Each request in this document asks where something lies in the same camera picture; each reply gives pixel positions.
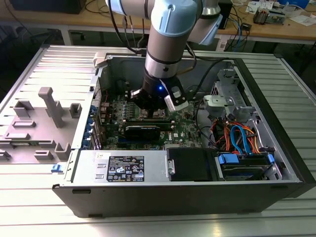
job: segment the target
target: power supply label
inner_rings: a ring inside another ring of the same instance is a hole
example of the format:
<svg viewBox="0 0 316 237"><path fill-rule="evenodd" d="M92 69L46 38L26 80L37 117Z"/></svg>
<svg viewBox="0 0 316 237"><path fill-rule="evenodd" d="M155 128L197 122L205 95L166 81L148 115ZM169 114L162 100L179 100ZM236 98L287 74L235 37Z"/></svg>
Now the power supply label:
<svg viewBox="0 0 316 237"><path fill-rule="evenodd" d="M143 182L145 179L144 157L110 157L109 182Z"/></svg>

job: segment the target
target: metal table surface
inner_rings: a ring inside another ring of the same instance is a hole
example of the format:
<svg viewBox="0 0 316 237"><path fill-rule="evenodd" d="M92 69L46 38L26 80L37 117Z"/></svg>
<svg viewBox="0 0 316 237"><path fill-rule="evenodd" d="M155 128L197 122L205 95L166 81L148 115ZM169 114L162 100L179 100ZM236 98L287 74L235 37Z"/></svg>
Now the metal table surface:
<svg viewBox="0 0 316 237"><path fill-rule="evenodd" d="M40 49L0 104L0 135L15 115L17 99L37 106L41 86L51 86L63 106L83 102L93 57L104 47L51 46ZM117 48L122 53L127 51ZM270 54L197 52L199 56L242 58L316 177L316 97L283 59ZM316 235L316 189L284 199L262 213L81 219L53 193L61 175L51 164L0 165L2 236L304 236Z"/></svg>

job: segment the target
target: motherboard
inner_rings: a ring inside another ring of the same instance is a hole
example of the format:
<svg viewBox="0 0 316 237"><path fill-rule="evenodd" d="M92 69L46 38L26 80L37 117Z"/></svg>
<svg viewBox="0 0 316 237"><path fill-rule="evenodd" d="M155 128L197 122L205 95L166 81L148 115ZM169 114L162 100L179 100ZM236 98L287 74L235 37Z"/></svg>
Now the motherboard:
<svg viewBox="0 0 316 237"><path fill-rule="evenodd" d="M148 111L118 95L101 105L103 150L165 150L171 147L201 147L194 124L194 102L181 111Z"/></svg>

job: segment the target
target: open computer chassis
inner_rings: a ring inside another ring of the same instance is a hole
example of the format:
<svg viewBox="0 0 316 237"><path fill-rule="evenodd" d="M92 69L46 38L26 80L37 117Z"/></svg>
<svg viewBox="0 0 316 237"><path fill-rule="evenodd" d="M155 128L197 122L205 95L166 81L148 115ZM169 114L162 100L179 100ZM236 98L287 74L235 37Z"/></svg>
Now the open computer chassis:
<svg viewBox="0 0 316 237"><path fill-rule="evenodd" d="M204 89L211 91L183 111L160 110L152 118L125 92L139 88L143 63L115 53L96 62L64 182L52 188L75 215L260 212L315 185L241 59L213 69ZM190 63L184 58L182 66ZM180 78L184 88L198 74Z"/></svg>

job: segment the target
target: black box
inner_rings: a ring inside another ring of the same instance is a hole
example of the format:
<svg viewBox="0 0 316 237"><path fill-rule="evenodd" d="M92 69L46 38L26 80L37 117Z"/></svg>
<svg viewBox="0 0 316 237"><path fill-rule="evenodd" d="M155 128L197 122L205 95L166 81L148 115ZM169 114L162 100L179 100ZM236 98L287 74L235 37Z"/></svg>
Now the black box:
<svg viewBox="0 0 316 237"><path fill-rule="evenodd" d="M10 0L15 10L79 14L86 0Z"/></svg>
<svg viewBox="0 0 316 237"><path fill-rule="evenodd" d="M219 7L221 8L221 14L223 15L223 20L219 25L219 29L223 30L226 28L226 24L229 18L229 14L231 13L233 3L231 0L219 0Z"/></svg>

